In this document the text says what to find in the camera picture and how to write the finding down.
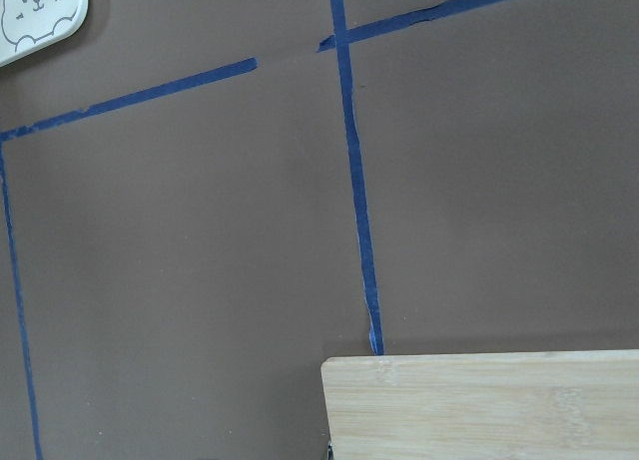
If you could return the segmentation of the cream bear tray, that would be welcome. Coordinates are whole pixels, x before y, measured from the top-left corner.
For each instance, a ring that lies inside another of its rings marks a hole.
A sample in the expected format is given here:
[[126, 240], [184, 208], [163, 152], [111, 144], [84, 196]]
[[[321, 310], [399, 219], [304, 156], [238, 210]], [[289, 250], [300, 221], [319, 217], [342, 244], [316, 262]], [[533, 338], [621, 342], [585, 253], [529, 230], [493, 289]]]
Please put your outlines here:
[[75, 34], [88, 8], [89, 0], [1, 0], [1, 65]]

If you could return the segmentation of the wooden cutting board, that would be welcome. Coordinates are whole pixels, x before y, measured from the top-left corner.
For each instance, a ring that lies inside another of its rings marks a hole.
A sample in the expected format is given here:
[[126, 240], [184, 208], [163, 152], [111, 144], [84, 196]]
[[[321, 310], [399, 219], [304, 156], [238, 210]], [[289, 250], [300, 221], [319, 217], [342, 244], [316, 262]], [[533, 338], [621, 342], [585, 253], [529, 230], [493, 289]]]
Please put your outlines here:
[[338, 459], [634, 459], [638, 353], [334, 357], [320, 370]]

